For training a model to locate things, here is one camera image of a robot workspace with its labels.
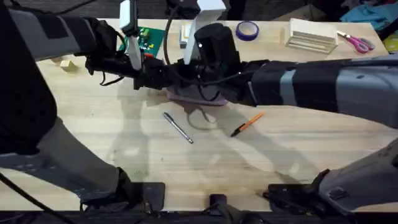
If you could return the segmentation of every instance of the silver pen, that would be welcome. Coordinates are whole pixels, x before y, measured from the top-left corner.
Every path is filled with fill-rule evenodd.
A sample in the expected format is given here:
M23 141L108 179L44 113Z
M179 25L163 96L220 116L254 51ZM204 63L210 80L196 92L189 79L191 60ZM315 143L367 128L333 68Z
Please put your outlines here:
M174 119L166 112L163 112L163 116L166 118L166 120L168 122L170 122L170 124L172 124L172 126L175 127L175 129L177 129L179 131L179 133L181 133L182 136L184 136L184 138L186 140L188 140L189 143L193 144L192 139L180 128L180 126L178 126L175 122Z

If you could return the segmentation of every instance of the wooden cube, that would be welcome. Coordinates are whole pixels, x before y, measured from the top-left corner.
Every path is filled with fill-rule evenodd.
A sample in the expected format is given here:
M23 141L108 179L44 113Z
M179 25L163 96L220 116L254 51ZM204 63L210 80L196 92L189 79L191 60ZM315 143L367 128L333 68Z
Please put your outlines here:
M77 71L77 66L70 60L61 61L60 67L66 72Z

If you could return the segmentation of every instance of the wood grain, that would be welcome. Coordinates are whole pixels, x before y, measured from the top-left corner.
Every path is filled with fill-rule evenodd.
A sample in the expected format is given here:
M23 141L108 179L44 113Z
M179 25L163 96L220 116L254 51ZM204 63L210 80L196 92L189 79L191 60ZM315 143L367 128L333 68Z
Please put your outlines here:
M117 27L116 19L108 20ZM140 26L163 29L166 21L140 20ZM169 35L170 58L178 48L180 21ZM227 22L234 28L237 22ZM261 33L253 42L235 40L242 60L269 58L303 62L387 54L370 24L337 24L339 30L371 40L368 55L340 40L331 55L283 47L287 22L257 22ZM258 196L271 183L310 183L322 170L337 169L384 147L398 132L381 124L350 116L289 106L250 108L170 102L165 93L132 89L125 79L99 86L100 73L90 76L85 59L66 57L79 67L67 74L50 60L39 62L68 129L106 162L122 167L133 181L158 181L167 186L166 210L200 210L209 194L226 194L229 203L246 210L268 210ZM163 50L158 58L163 58ZM189 144L163 118L170 113L190 135ZM265 115L236 138L231 132L257 113ZM78 210L78 198L28 175L2 170L28 193L57 210ZM0 184L0 210L36 210L28 201Z

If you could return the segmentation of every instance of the orange pen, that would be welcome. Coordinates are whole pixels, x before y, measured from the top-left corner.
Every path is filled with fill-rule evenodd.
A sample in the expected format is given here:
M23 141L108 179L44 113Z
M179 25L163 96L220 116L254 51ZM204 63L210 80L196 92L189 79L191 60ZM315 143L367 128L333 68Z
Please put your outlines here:
M231 134L231 137L235 137L237 134L239 134L241 131L245 130L246 128L248 128L252 123L256 122L259 118L262 117L262 115L264 115L264 112L261 112L259 114L257 114L255 117L253 117L252 119L250 119L250 121L240 125L238 128L235 129L235 131Z

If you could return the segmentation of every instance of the purple tape roll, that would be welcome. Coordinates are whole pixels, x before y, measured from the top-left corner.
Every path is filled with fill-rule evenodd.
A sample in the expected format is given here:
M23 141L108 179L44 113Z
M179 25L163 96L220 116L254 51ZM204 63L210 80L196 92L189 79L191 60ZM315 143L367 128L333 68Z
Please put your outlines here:
M236 36L244 41L252 41L259 35L260 28L251 21L243 21L236 27Z

